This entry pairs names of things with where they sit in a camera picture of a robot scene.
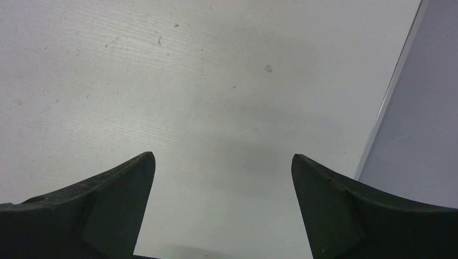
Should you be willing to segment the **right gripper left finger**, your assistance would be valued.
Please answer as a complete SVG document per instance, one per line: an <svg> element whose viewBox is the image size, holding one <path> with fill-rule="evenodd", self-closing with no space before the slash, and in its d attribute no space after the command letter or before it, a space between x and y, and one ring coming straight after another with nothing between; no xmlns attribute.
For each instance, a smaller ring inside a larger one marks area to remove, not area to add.
<svg viewBox="0 0 458 259"><path fill-rule="evenodd" d="M80 182L1 204L1 258L134 258L153 184L152 152Z"/></svg>

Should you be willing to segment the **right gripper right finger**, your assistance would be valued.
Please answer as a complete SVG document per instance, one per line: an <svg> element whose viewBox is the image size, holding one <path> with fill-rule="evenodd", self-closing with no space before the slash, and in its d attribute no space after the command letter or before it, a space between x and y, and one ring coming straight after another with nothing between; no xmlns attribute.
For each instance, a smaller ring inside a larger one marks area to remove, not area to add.
<svg viewBox="0 0 458 259"><path fill-rule="evenodd" d="M291 173L314 258L457 258L457 209L383 192L302 154Z"/></svg>

